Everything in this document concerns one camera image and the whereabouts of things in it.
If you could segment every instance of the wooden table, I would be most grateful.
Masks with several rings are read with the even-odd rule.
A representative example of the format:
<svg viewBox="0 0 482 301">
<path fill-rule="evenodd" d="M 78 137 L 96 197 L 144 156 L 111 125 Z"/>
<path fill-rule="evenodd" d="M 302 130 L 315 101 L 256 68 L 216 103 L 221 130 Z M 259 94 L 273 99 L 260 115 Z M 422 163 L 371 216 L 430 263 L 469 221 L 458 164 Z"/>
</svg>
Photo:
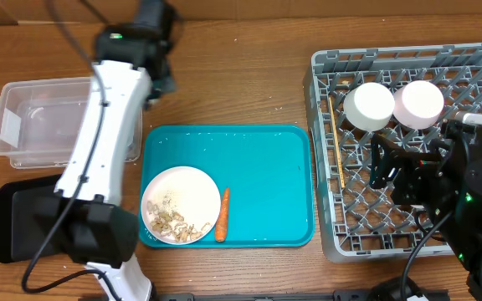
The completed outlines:
<svg viewBox="0 0 482 301">
<path fill-rule="evenodd" d="M 86 46 L 100 29 L 72 26 Z M 281 123 L 307 130 L 301 80 L 315 51 L 473 42 L 482 42 L 479 15 L 190 22 L 170 57 L 179 91 L 145 113 L 144 135 L 164 124 Z M 87 74 L 55 27 L 0 27 L 0 92 L 8 82 Z M 125 170 L 123 207 L 135 213 L 141 163 L 128 164 Z M 61 171 L 19 171 L 0 156 L 0 187 Z M 136 254 L 160 293 L 201 295 L 370 288 L 400 275 L 404 265 L 330 263 L 321 251 L 318 223 L 313 239 L 300 248 L 152 250 L 139 243 Z M 0 300 L 75 300 L 100 293 L 100 286 L 87 276 L 42 295 L 24 294 L 20 281 L 25 267 L 0 263 Z M 43 258 L 30 285 L 38 287 L 80 269 L 64 255 Z M 453 299 L 471 298 L 467 273 L 456 258 L 419 259 L 411 277 L 426 288 L 448 288 Z"/>
</svg>

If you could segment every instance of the gray dish rack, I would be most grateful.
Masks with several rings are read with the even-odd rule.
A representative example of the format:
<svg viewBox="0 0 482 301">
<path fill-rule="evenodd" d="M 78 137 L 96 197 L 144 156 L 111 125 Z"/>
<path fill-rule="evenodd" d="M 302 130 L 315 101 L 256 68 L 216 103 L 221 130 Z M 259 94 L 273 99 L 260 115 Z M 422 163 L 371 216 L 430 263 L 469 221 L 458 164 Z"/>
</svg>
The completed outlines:
<svg viewBox="0 0 482 301">
<path fill-rule="evenodd" d="M 306 115 L 314 142 L 317 208 L 323 251 L 332 262 L 406 257 L 421 240 L 413 214 L 392 203 L 392 184 L 368 185 L 372 132 L 355 129 L 342 110 L 345 95 L 378 82 L 392 92 L 414 80 L 429 80 L 444 95 L 438 123 L 410 130 L 392 119 L 381 133 L 410 151 L 426 151 L 439 123 L 457 110 L 482 113 L 482 43 L 316 52 L 304 79 Z M 337 134 L 331 130 L 334 112 Z M 339 186 L 335 148 L 341 150 L 345 188 Z M 422 226 L 430 227 L 429 220 Z M 419 256 L 449 255 L 450 247 L 430 240 Z"/>
</svg>

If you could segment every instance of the clear plastic bin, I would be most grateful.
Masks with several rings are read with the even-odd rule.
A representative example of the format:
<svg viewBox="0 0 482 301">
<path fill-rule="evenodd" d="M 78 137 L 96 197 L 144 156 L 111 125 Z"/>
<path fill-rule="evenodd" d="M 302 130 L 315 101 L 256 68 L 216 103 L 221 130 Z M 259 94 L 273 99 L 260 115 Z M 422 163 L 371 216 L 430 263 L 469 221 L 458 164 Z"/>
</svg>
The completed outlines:
<svg viewBox="0 0 482 301">
<path fill-rule="evenodd" d="M 0 156 L 14 168 L 65 166 L 85 113 L 90 78 L 15 82 L 0 98 Z M 128 140 L 126 161 L 141 154 L 142 112 Z"/>
</svg>

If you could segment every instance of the carrot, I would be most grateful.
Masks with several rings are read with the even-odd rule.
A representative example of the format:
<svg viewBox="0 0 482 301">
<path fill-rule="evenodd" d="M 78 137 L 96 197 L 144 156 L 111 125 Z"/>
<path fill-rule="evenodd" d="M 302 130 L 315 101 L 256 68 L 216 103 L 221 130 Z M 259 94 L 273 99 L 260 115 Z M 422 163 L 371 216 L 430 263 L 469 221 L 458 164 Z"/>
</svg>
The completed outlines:
<svg viewBox="0 0 482 301">
<path fill-rule="evenodd" d="M 226 188 L 221 203 L 221 212 L 218 214 L 217 225 L 215 225 L 215 240 L 224 242 L 228 235 L 228 205 L 230 203 L 230 188 Z"/>
</svg>

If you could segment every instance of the blue mat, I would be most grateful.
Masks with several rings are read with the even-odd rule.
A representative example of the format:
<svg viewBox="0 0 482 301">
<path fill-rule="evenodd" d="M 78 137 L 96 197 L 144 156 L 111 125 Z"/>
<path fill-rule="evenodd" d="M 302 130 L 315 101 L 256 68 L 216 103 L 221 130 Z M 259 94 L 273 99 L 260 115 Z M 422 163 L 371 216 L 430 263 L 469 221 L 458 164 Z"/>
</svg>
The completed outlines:
<svg viewBox="0 0 482 301">
<path fill-rule="evenodd" d="M 228 236 L 214 229 L 183 246 L 156 240 L 139 212 L 139 237 L 150 247 L 300 247 L 314 235 L 310 139 L 293 125 L 164 125 L 147 137 L 142 193 L 162 171 L 192 166 L 221 195 L 230 187 Z"/>
</svg>

